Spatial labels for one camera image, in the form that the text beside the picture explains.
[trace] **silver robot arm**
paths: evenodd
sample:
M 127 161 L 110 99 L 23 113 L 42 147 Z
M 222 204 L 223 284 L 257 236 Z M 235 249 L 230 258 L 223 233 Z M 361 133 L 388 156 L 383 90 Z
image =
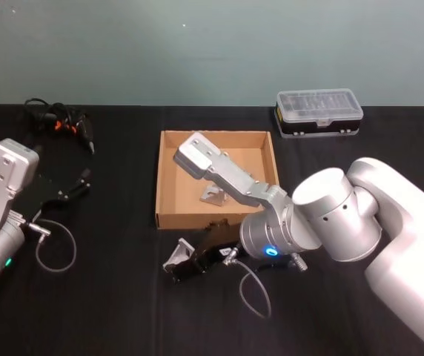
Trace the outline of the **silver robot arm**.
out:
M 38 154 L 29 148 L 11 139 L 0 142 L 0 272 L 24 242 L 21 227 L 26 221 L 10 207 L 33 179 L 38 162 Z M 35 224 L 28 226 L 40 234 L 50 234 Z
M 307 178 L 290 198 L 280 187 L 255 182 L 200 133 L 174 159 L 238 202 L 264 206 L 240 228 L 242 245 L 255 258 L 292 255 L 322 243 L 334 260 L 357 261 L 377 247 L 384 228 L 391 242 L 365 275 L 375 294 L 424 340 L 424 193 L 393 168 L 358 159 L 347 174 L 328 168 Z

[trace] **black fabric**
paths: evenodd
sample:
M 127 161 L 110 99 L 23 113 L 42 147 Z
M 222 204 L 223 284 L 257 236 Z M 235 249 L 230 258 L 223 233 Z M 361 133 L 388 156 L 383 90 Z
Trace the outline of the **black fabric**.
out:
M 162 264 L 191 232 L 154 227 L 161 130 L 271 131 L 290 192 L 361 156 L 387 162 L 424 190 L 424 108 L 364 108 L 356 136 L 299 140 L 279 138 L 273 108 L 84 109 L 95 157 L 72 139 L 37 140 L 45 177 L 70 184 L 92 170 L 90 195 L 54 214 L 76 236 L 78 259 L 55 276 L 36 265 L 35 240 L 21 248 L 0 277 L 0 355 L 424 355 L 424 343 L 372 294 L 368 261 L 336 263 L 320 249 L 305 254 L 304 274 L 263 271 L 273 317 L 260 320 L 239 299 L 239 267 L 174 285 Z M 0 139 L 25 139 L 21 112 L 0 106 Z M 245 289 L 262 303 L 252 285 Z

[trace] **plastic storage box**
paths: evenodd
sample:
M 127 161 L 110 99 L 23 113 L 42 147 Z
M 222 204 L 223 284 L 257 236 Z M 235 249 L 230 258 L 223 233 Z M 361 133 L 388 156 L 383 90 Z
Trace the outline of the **plastic storage box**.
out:
M 350 89 L 280 91 L 276 122 L 282 137 L 354 135 L 363 111 Z

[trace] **black tablecloth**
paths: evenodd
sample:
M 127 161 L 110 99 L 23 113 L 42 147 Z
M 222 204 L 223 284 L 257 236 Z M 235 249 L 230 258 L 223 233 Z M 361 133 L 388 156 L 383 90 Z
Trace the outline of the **black tablecloth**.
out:
M 364 108 L 357 136 L 297 140 L 279 137 L 271 108 L 85 109 L 96 155 L 72 139 L 43 138 L 39 166 L 67 185 L 83 168 L 93 172 L 90 195 L 56 215 L 75 234 L 78 259 L 52 275 L 36 264 L 35 240 L 21 248 L 0 277 L 0 355 L 424 355 L 424 343 L 372 294 L 368 261 L 336 263 L 320 249 L 305 254 L 304 274 L 262 272 L 273 317 L 260 320 L 239 299 L 238 267 L 174 285 L 162 264 L 190 232 L 154 227 L 161 130 L 271 131 L 289 192 L 361 156 L 424 190 L 424 108 Z M 0 139 L 22 139 L 20 113 L 0 105 Z M 260 303 L 251 286 L 248 295 Z

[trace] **cardboard box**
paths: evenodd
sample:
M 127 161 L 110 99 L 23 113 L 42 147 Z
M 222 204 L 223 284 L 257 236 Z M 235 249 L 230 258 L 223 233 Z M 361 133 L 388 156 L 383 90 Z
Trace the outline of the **cardboard box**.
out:
M 229 197 L 223 206 L 201 202 L 199 198 L 212 182 L 197 180 L 174 161 L 177 148 L 193 131 L 162 131 L 156 186 L 156 225 L 158 228 L 204 228 L 213 221 L 227 219 L 230 224 L 262 207 L 237 203 Z M 279 184 L 271 135 L 265 131 L 201 131 L 254 179 Z

